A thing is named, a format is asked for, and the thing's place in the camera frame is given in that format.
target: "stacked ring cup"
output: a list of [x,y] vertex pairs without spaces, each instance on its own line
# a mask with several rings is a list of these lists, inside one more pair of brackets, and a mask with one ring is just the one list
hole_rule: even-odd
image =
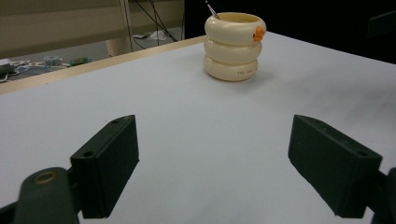
[[242,81],[253,77],[262,52],[265,22],[251,14],[218,13],[205,22],[204,69],[212,77],[225,81]]

